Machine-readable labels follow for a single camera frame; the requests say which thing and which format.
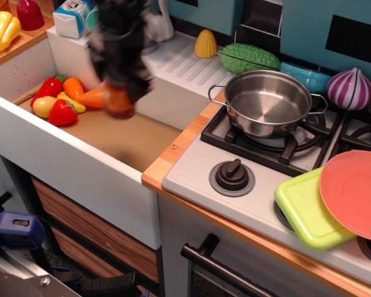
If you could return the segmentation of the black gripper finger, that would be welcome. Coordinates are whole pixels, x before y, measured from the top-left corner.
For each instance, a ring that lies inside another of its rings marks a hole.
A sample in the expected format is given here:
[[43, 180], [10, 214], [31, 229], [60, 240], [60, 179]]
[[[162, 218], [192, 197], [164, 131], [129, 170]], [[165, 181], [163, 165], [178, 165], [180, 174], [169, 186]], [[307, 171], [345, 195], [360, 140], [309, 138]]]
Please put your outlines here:
[[136, 104], [142, 97], [151, 91], [152, 84], [150, 80], [130, 79], [127, 82], [127, 91], [129, 100]]
[[91, 61], [99, 79], [101, 81], [108, 81], [110, 70], [109, 63], [111, 62], [111, 60], [107, 53], [91, 52]]

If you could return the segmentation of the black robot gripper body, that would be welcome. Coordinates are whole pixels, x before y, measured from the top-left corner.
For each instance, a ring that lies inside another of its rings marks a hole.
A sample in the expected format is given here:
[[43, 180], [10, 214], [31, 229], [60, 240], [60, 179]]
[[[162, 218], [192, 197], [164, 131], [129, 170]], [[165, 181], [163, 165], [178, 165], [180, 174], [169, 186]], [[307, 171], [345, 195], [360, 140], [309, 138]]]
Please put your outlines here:
[[100, 18], [98, 26], [88, 34], [91, 52], [105, 52], [110, 57], [109, 80], [114, 87], [126, 87], [130, 79], [151, 81], [151, 74], [142, 62], [145, 22], [137, 18]]

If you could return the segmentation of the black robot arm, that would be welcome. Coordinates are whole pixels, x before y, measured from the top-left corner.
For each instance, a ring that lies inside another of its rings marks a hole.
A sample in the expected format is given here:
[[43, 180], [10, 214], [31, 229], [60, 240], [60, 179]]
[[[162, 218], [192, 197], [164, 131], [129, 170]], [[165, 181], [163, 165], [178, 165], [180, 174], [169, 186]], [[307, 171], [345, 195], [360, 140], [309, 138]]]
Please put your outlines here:
[[98, 20], [87, 33], [90, 59], [100, 80], [125, 87], [131, 103], [151, 88], [151, 74], [141, 55], [144, 49], [145, 1], [95, 1]]

